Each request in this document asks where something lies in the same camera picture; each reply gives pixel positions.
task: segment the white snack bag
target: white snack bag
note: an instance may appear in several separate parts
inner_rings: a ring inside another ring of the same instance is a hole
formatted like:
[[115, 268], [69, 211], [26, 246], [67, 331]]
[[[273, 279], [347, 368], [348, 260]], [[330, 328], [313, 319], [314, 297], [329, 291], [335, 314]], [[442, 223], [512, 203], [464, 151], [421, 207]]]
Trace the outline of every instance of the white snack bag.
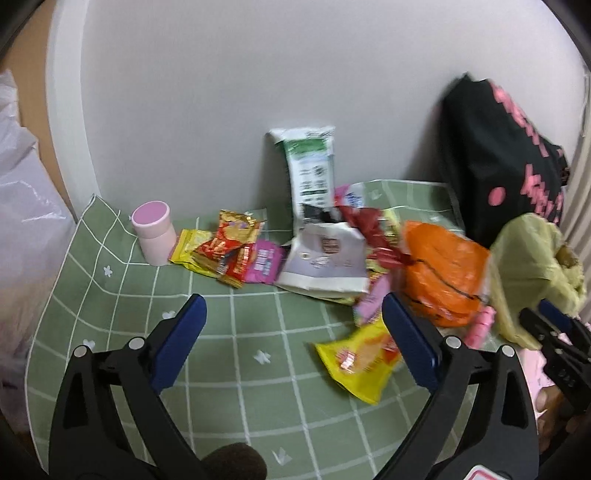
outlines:
[[290, 172], [294, 236], [304, 226], [303, 203], [320, 208], [335, 204], [334, 127], [274, 128], [273, 142], [282, 143]]
[[369, 290], [365, 255], [365, 238], [346, 222], [308, 223], [275, 285], [312, 297], [356, 297]]

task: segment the blue gripper pad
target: blue gripper pad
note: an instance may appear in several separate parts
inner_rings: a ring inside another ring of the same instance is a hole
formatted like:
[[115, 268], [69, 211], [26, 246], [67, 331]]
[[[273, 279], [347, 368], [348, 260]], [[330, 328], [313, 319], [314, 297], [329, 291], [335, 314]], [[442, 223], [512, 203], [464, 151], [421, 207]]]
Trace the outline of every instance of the blue gripper pad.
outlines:
[[567, 335], [570, 333], [572, 329], [572, 319], [568, 315], [562, 313], [548, 300], [544, 299], [540, 302], [538, 305], [538, 311], [558, 330]]
[[412, 315], [396, 298], [389, 293], [382, 303], [382, 318], [398, 346], [414, 381], [433, 393], [439, 386], [437, 368], [439, 360]]
[[191, 348], [205, 326], [207, 319], [205, 299], [201, 295], [191, 295], [174, 319], [176, 324], [154, 358], [150, 384], [158, 395], [163, 389], [173, 386]]

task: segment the orange plastic bag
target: orange plastic bag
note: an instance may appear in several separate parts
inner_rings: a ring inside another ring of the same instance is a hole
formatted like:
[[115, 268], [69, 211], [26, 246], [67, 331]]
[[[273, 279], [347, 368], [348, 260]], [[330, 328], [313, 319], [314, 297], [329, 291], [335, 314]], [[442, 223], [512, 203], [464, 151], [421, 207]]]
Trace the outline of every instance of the orange plastic bag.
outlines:
[[482, 306], [489, 251], [441, 226], [410, 220], [404, 240], [414, 260], [404, 289], [413, 306], [440, 327], [470, 323]]

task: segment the white wall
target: white wall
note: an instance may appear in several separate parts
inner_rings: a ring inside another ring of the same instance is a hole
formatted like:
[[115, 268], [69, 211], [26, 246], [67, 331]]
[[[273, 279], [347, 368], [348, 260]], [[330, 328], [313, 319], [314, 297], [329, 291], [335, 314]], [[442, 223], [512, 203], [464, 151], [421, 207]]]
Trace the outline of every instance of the white wall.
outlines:
[[104, 198], [182, 217], [287, 197], [271, 127], [335, 125], [337, 183], [437, 179], [465, 71], [572, 156], [583, 69], [541, 0], [90, 0], [83, 112]]

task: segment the green grid mat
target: green grid mat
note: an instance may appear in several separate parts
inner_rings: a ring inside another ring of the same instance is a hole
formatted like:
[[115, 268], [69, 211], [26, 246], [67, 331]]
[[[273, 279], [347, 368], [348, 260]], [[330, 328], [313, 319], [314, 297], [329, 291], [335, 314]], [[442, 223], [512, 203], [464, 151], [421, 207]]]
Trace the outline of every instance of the green grid mat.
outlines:
[[[375, 180], [365, 203], [396, 207], [401, 220], [438, 223], [461, 232], [440, 184]], [[253, 214], [264, 238], [291, 238], [287, 207]], [[217, 228], [217, 213], [175, 222]], [[47, 467], [51, 418], [72, 350], [124, 346], [174, 316], [191, 293], [207, 301], [207, 323], [173, 387], [161, 399], [187, 443], [204, 456], [228, 443], [250, 443], [269, 479], [371, 479], [382, 468], [428, 399], [399, 364], [382, 401], [369, 406], [336, 385], [311, 343], [349, 336], [352, 311], [333, 303], [247, 284], [234, 290], [178, 265], [152, 267], [141, 254], [128, 215], [94, 197], [80, 220], [59, 280], [35, 334], [27, 366], [31, 434]], [[500, 341], [489, 337], [485, 348]], [[138, 458], [151, 461], [120, 387], [114, 396]], [[453, 453], [470, 412], [470, 390], [443, 457]]]

